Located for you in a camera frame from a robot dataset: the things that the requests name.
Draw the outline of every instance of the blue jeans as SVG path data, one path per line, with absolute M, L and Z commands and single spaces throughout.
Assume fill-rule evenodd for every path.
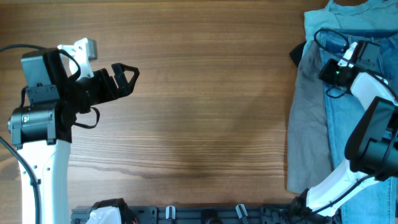
M 378 67 L 389 80 L 389 85 L 398 93 L 398 32 L 383 30 L 352 31 L 340 30 L 346 34 L 350 43 L 359 40 L 370 40 L 380 45 Z M 342 53 L 345 41 L 331 32 L 321 32 L 318 40 L 328 50 Z M 330 58 L 329 53 L 321 50 L 322 64 L 326 64 Z M 341 90 L 334 89 L 331 95 L 342 94 Z M 364 109 L 353 95 L 345 95 L 333 99 L 325 95 L 325 108 L 328 120 L 328 132 L 330 151 L 333 165 L 337 167 L 345 158 L 344 150 L 346 142 L 353 132 L 358 121 L 364 114 Z M 390 178 L 370 186 L 341 207 L 341 217 L 344 224 L 357 223 L 394 223 L 396 201 L 396 179 Z

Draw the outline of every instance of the wooden surface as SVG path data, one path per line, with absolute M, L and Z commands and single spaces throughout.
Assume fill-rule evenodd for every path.
M 289 202 L 286 132 L 304 40 L 303 12 L 326 1 L 0 5 L 0 45 L 97 40 L 93 69 L 141 71 L 134 93 L 73 128 L 70 208 Z M 25 85 L 20 57 L 0 54 L 0 135 Z M 92 114 L 78 117 L 92 123 Z M 0 223 L 21 222 L 16 160 L 0 148 Z

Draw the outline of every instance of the denim fabric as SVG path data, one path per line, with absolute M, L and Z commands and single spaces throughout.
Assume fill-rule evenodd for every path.
M 324 9 L 304 13 L 308 50 L 314 33 L 322 28 L 346 30 L 398 29 L 398 0 L 368 0 L 358 6 L 340 6 L 330 0 Z
M 346 35 L 349 42 L 358 40 L 370 40 L 380 44 L 380 56 L 378 66 L 384 76 L 390 81 L 391 87 L 398 92 L 398 34 L 389 31 L 347 31 L 340 32 Z M 345 41 L 331 32 L 322 32 L 318 35 L 322 45 L 328 50 L 341 53 Z M 322 64 L 326 64 L 332 56 L 321 50 Z M 332 90 L 331 95 L 342 94 L 341 90 Z M 325 95 L 326 116 L 328 120 L 328 132 L 330 150 L 334 166 L 338 166 L 344 157 L 346 142 L 361 119 L 364 109 L 352 95 L 345 95 L 333 99 Z M 394 223 L 396 179 L 388 179 L 376 185 L 364 189 L 341 207 L 341 215 L 344 224 L 353 223 Z

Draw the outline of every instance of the wooden table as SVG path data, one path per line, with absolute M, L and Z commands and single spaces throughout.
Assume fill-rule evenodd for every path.
M 93 69 L 111 72 L 121 62 L 141 71 L 132 95 L 98 105 L 97 128 L 72 129 L 70 208 L 116 197 L 157 206 L 285 203 L 295 196 L 285 189 L 297 73 L 288 53 L 304 41 L 303 12 L 325 4 L 2 4 L 0 45 L 56 47 L 89 37 L 98 43 Z M 8 141 L 26 51 L 0 54 L 0 135 Z M 19 169 L 3 146 L 0 202 L 0 223 L 20 223 Z

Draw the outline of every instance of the gray cloth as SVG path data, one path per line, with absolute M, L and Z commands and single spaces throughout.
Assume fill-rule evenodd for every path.
M 319 47 L 312 42 L 298 65 L 287 131 L 287 190 L 302 193 L 333 170 Z

